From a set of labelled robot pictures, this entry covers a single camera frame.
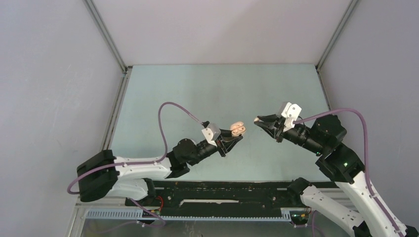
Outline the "beige earbud charging case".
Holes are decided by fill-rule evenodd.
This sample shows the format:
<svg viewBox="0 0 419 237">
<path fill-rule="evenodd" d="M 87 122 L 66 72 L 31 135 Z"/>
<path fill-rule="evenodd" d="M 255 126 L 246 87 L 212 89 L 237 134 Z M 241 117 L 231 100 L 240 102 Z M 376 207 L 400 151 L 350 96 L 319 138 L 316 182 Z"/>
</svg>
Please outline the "beige earbud charging case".
<svg viewBox="0 0 419 237">
<path fill-rule="evenodd" d="M 246 132 L 246 127 L 242 121 L 238 121 L 230 126 L 230 131 L 233 137 L 242 136 Z"/>
</svg>

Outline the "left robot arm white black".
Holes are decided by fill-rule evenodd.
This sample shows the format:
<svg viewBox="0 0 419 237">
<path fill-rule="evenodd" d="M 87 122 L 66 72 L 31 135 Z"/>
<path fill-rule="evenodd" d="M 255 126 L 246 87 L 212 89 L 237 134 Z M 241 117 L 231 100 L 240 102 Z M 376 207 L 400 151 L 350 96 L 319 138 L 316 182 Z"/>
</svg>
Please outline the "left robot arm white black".
<svg viewBox="0 0 419 237">
<path fill-rule="evenodd" d="M 204 128 L 203 141 L 182 139 L 162 160 L 123 158 L 114 156 L 112 150 L 102 150 L 77 167 L 80 199 L 92 202 L 126 197 L 152 205 L 156 199 L 153 180 L 178 178 L 216 153 L 225 157 L 242 140 L 245 130 L 243 126 L 220 131 Z"/>
</svg>

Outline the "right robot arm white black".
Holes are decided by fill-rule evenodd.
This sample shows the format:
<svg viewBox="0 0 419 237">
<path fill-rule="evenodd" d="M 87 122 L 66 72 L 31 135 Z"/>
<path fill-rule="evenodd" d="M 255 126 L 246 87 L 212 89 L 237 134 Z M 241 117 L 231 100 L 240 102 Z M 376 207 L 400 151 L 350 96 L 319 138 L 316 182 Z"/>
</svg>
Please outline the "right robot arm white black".
<svg viewBox="0 0 419 237">
<path fill-rule="evenodd" d="M 276 114 L 257 116 L 254 124 L 278 143 L 288 140 L 318 156 L 315 164 L 351 200 L 350 210 L 326 197 L 314 184 L 300 177 L 287 188 L 288 202 L 293 206 L 313 207 L 340 226 L 351 237 L 417 237 L 415 227 L 403 224 L 384 203 L 366 178 L 367 167 L 345 144 L 347 131 L 336 115 L 322 113 L 312 116 L 311 128 L 299 120 L 291 129 L 286 119 Z"/>
</svg>

